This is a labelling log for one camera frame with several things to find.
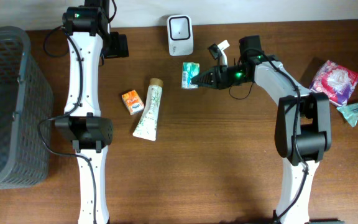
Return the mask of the grey plastic mesh basket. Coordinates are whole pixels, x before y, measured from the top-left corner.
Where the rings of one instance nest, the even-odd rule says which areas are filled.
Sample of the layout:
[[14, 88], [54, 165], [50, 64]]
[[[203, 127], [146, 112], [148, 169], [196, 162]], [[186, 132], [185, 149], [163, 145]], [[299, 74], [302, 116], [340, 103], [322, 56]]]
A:
[[0, 190], [32, 187], [48, 175], [53, 91], [26, 32], [0, 27]]

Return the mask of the white barcode scanner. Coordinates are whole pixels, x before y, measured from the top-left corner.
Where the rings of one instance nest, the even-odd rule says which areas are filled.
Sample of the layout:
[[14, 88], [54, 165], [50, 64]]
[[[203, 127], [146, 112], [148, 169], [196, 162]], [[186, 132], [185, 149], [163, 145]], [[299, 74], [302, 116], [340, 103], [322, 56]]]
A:
[[190, 16], [172, 15], [167, 18], [169, 54], [173, 57], [191, 55], [194, 49], [193, 29]]

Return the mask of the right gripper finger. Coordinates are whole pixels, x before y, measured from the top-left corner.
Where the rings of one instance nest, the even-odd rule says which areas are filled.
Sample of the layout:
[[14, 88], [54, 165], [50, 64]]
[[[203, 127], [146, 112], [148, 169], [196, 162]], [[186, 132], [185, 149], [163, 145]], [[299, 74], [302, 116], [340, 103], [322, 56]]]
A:
[[201, 87], [218, 89], [217, 81], [215, 81], [215, 82], [193, 82], [193, 81], [191, 81], [191, 82], [192, 82], [192, 84], [198, 85], [198, 86], [201, 86]]
[[216, 67], [210, 68], [205, 72], [199, 73], [194, 76], [191, 81], [193, 82], [215, 82], [219, 70]]

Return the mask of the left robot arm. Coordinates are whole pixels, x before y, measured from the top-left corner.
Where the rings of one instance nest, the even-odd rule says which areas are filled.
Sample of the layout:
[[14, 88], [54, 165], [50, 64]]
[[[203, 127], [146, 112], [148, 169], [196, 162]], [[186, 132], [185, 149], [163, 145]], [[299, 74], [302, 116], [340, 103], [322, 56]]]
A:
[[125, 35], [110, 31], [114, 1], [85, 1], [62, 16], [70, 54], [70, 81], [62, 118], [56, 128], [72, 143], [80, 174], [78, 223], [109, 223], [105, 164], [113, 125], [101, 116], [98, 72], [104, 60], [128, 57]]

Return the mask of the purple red tissue pack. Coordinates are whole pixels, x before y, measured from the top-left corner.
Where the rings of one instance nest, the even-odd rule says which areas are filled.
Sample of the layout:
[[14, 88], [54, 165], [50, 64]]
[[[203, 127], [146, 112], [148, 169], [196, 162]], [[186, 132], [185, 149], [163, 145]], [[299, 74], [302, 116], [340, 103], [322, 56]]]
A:
[[336, 106], [344, 106], [358, 84], [358, 73], [327, 60], [312, 79], [309, 89], [328, 96]]

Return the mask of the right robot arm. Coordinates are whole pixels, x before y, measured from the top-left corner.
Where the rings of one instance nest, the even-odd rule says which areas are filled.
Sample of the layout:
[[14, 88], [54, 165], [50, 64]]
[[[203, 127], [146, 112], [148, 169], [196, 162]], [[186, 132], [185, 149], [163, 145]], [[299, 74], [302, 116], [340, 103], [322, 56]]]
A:
[[314, 175], [332, 144], [330, 102], [298, 83], [276, 55], [267, 55], [257, 35], [239, 40], [240, 56], [229, 66], [227, 41], [208, 50], [218, 64], [193, 77], [195, 85], [223, 90], [243, 83], [263, 88], [277, 105], [275, 147], [283, 161], [279, 203], [272, 223], [311, 223], [309, 203]]

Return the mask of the teal pocket tissue pack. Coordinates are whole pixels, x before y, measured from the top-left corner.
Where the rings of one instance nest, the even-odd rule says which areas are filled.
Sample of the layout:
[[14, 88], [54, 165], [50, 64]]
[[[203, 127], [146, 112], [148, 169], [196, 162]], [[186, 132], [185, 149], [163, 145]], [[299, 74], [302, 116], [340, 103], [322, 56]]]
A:
[[198, 85], [192, 84], [191, 79], [197, 76], [200, 72], [200, 65], [193, 62], [183, 62], [182, 64], [182, 89], [197, 89]]

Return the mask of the orange pocket tissue pack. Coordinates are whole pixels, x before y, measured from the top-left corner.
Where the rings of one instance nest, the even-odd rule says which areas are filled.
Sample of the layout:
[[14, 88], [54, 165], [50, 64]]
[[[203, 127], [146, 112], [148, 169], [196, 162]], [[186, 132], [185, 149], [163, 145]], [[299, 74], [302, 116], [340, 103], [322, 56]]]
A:
[[121, 98], [130, 115], [136, 114], [144, 109], [144, 103], [135, 90], [128, 91], [123, 94]]

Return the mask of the white bamboo print tube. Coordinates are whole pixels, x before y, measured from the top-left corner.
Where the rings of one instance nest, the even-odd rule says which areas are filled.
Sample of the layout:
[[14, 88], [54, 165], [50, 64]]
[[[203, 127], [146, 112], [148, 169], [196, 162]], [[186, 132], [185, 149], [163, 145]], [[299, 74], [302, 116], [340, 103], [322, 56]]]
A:
[[155, 141], [157, 137], [158, 113], [161, 103], [163, 81], [151, 78], [147, 90], [146, 105], [142, 116], [132, 133], [134, 137]]

